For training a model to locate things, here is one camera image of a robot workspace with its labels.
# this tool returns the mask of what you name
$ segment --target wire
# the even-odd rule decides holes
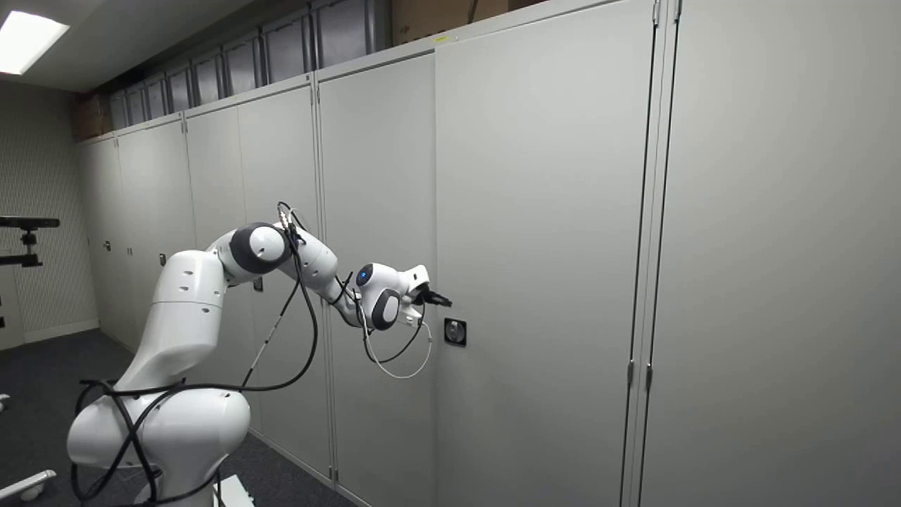
[[[81,412],[85,397],[87,397],[90,391],[97,391],[97,388],[101,388],[104,394],[111,394],[113,401],[118,401],[118,394],[116,394],[116,388],[113,388],[111,382],[101,382],[101,381],[81,381],[81,382],[85,382],[87,388],[78,394],[77,412]],[[159,401],[151,401],[151,404],[146,406],[146,412],[144,412],[132,425],[128,425],[130,440],[128,440],[123,446],[118,446],[111,468],[108,468],[104,477],[90,488],[90,492],[81,489],[78,466],[70,468],[70,485],[74,485],[74,492],[77,492],[81,501],[99,495],[99,492],[111,485],[118,463],[123,460],[123,453],[128,453],[128,449],[130,449],[130,442],[139,442],[136,433],[139,433],[142,423],[146,419],[146,413],[149,413],[151,409],[159,409],[159,406],[161,406],[166,397],[171,397],[174,391],[177,391],[177,387],[171,387],[166,394],[161,394]]]
[[[278,391],[278,388],[288,388],[288,387],[299,382],[309,373],[309,367],[316,360],[316,349],[319,349],[319,316],[312,311],[306,287],[301,292],[305,292],[305,305],[309,311],[309,329],[312,329],[309,351],[306,351],[306,360],[305,360],[301,373],[295,373],[292,378],[288,378],[282,382],[270,382],[270,387],[242,387],[242,391]]]
[[[368,357],[384,374],[388,374],[391,381],[413,381],[413,378],[420,378],[420,374],[426,373],[426,367],[429,367],[429,360],[432,360],[432,349],[434,349],[432,328],[426,323],[426,335],[429,335],[426,357],[420,360],[420,367],[418,367],[413,373],[399,374],[399,373],[391,373],[391,370],[387,367],[387,364],[394,360],[394,356],[391,356],[388,360],[371,356],[371,343],[368,343],[368,335],[371,335],[371,333],[368,333],[368,328],[365,328],[360,301],[354,301],[354,308],[357,308],[360,328],[363,328],[363,349],[365,349],[365,357]]]
[[[278,319],[275,319],[275,328],[273,328],[270,335],[258,343],[256,357],[254,357],[254,364],[250,364],[250,370],[249,370],[249,374],[244,374],[244,381],[242,381],[242,388],[249,388],[249,382],[250,382],[250,378],[254,378],[254,373],[256,373],[256,364],[263,360],[264,349],[273,343],[273,339],[275,339],[275,333],[278,333],[278,328],[282,328],[282,322],[284,322],[284,313],[288,313],[292,295],[299,292],[299,287],[301,287],[301,281],[292,284],[289,295],[288,295],[284,305],[282,305],[282,313],[278,313]]]
[[[306,230],[306,225],[301,223],[301,216],[299,216],[284,201],[278,201],[275,209],[278,209],[278,223],[282,223],[282,225],[288,225],[288,223],[284,223],[284,215],[289,215],[289,219],[299,223],[299,225]]]
[[[413,335],[411,335],[394,356],[388,356],[388,357],[384,357],[384,360],[377,360],[377,357],[371,356],[371,349],[363,343],[368,364],[374,364],[374,360],[377,360],[377,364],[394,364],[394,360],[396,360],[406,349],[411,349],[411,343],[420,339],[423,322],[426,322],[426,308],[423,308],[423,319],[418,322]]]

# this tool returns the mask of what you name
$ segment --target gray carpet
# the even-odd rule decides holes
[[[60,478],[35,507],[77,507],[64,436],[78,381],[113,381],[128,364],[130,351],[101,333],[0,351],[0,391],[11,394],[11,406],[0,413],[0,488],[50,468]],[[254,436],[222,466],[222,477],[230,473],[239,473],[256,507],[350,507],[335,489]],[[90,504],[132,504],[142,485],[139,470],[118,473]]]

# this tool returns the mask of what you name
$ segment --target white robotic arm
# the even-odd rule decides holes
[[[151,489],[144,504],[166,498],[174,507],[212,507],[212,477],[250,428],[242,391],[264,388],[187,387],[184,378],[216,349],[226,290],[273,271],[292,275],[365,333],[388,329],[399,316],[423,322],[423,305],[451,305],[429,290],[423,266],[365,266],[354,287],[337,281],[337,256],[278,205],[278,223],[229,230],[208,250],[180,250],[166,263],[132,364],[116,387],[94,382],[104,397],[70,425],[70,460],[108,477],[116,468],[144,468]]]

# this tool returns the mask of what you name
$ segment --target lock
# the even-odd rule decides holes
[[[446,319],[446,343],[451,347],[468,347],[470,343],[470,328],[463,319]]]

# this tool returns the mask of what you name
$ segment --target tall metal cabinet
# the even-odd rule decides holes
[[[441,507],[619,504],[650,9],[436,49]]]
[[[16,299],[16,274],[4,267],[0,271],[0,349],[22,343],[22,311]]]
[[[87,212],[87,247],[97,275],[99,323],[123,347],[136,347],[130,228],[123,223],[128,174],[118,137],[101,137],[78,149],[78,173]]]
[[[685,0],[643,507],[901,501],[898,19]]]
[[[344,271],[365,263],[434,266],[434,57],[320,81],[323,240]],[[396,351],[411,328],[374,339]],[[329,313],[335,466],[342,489],[371,504],[434,498],[434,381],[396,382],[365,360],[360,329]],[[396,364],[418,370],[426,333]]]
[[[312,149],[312,104],[309,87],[273,92],[258,101],[235,106],[239,125],[242,164],[242,216],[263,223],[275,216],[275,202],[284,201],[319,233],[319,173]],[[270,335],[273,322],[292,290],[282,274],[264,280],[263,292],[254,292],[250,335],[239,342],[258,343]],[[278,382],[299,373],[306,357],[312,333],[301,299],[289,308],[275,342],[263,357],[254,382]],[[326,356],[319,356],[306,378],[284,391],[256,394],[254,433],[278,449],[309,473],[326,477],[332,466]]]
[[[132,260],[132,316],[142,339],[159,274],[174,250],[194,244],[191,178],[180,122],[118,137],[122,219]]]
[[[199,109],[187,119],[191,209],[197,244],[205,247],[226,230],[244,225],[242,153],[237,109]],[[229,290],[216,351],[197,370],[197,378],[239,381],[237,364],[254,357],[254,287]]]

